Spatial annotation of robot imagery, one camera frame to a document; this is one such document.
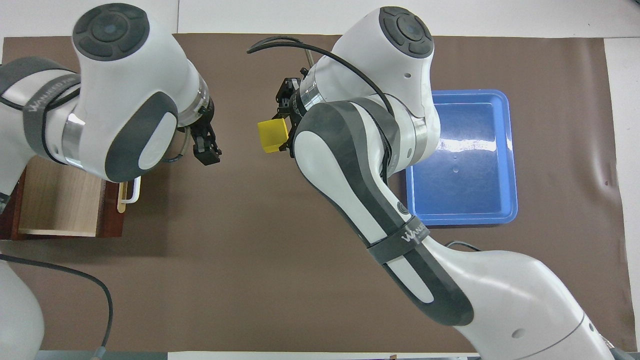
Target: yellow block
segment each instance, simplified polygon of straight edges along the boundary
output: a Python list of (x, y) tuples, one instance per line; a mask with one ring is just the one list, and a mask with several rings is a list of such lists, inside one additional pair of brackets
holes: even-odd
[(260, 133), (260, 143), (266, 153), (279, 151), (279, 147), (289, 138), (284, 119), (259, 122), (258, 132)]

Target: white tile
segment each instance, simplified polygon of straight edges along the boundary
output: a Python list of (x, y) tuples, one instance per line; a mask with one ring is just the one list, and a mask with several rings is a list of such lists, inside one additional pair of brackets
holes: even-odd
[[(114, 2), (117, 1), (1, 0), (0, 40), (3, 43), (5, 37), (70, 36), (76, 21), (87, 10)], [(144, 9), (172, 33), (177, 31), (178, 0), (126, 0), (124, 2)]]
[(618, 184), (625, 218), (631, 294), (640, 344), (640, 38), (605, 39), (616, 135)]
[(180, 0), (178, 32), (342, 34), (390, 3), (419, 15), (434, 35), (640, 37), (632, 0)]

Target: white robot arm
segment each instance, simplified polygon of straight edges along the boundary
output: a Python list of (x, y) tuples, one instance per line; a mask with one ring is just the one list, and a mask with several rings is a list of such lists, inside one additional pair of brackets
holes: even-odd
[(206, 165), (220, 150), (206, 83), (171, 33), (128, 4), (76, 23), (80, 75), (43, 58), (0, 67), (0, 212), (35, 155), (116, 183), (153, 168), (177, 127), (191, 126)]
[[(259, 43), (249, 52), (267, 47)], [(385, 184), (438, 143), (429, 80), (433, 40), (424, 23), (403, 8), (380, 8), (347, 31), (333, 53), (367, 74), (392, 109), (325, 55), (291, 95), (289, 147), (302, 174), (413, 303), (459, 330), (483, 360), (614, 359), (544, 264), (514, 252), (439, 244)]]

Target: brown mat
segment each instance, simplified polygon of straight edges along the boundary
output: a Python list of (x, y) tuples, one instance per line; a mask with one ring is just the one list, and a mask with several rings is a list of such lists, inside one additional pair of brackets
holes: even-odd
[[(192, 156), (143, 178), (124, 236), (3, 243), (112, 290), (109, 348), (132, 351), (473, 351), (417, 310), (285, 153), (266, 155), (270, 119), (295, 49), (244, 50), (265, 35), (177, 35), (216, 103), (223, 162)], [(302, 36), (330, 48), (335, 36)], [(71, 41), (8, 38), (4, 61), (39, 55), (77, 68)], [(496, 88), (511, 103), (520, 212), (497, 227), (435, 229), (544, 261), (615, 344), (635, 350), (602, 39), (439, 37), (434, 89)], [(403, 197), (403, 176), (392, 181)], [(82, 279), (17, 267), (40, 299), (43, 349), (95, 348), (106, 306)]]

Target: blue plastic container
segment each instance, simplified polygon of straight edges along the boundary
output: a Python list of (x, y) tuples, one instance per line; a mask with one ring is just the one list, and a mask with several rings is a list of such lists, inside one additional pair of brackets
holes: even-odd
[(498, 90), (434, 91), (438, 148), (406, 170), (409, 211), (425, 225), (505, 224), (518, 213), (509, 101)]

